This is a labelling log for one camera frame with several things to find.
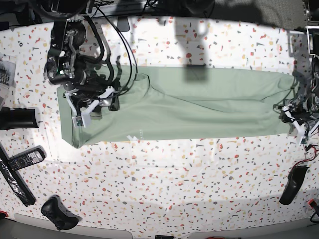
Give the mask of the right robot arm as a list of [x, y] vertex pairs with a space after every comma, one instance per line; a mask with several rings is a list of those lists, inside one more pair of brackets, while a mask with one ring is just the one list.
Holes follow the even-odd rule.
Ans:
[[61, 113], [75, 120], [120, 108], [120, 82], [110, 48], [88, 16], [91, 0], [32, 0], [37, 14], [53, 20], [45, 77], [58, 86]]

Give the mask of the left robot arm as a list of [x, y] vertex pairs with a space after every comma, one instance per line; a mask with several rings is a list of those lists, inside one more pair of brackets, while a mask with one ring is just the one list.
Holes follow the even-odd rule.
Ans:
[[295, 70], [293, 96], [285, 99], [278, 109], [281, 120], [288, 123], [296, 133], [299, 144], [307, 141], [319, 129], [319, 2], [317, 0], [302, 1], [306, 25], [302, 32], [307, 43], [306, 60], [309, 72]]

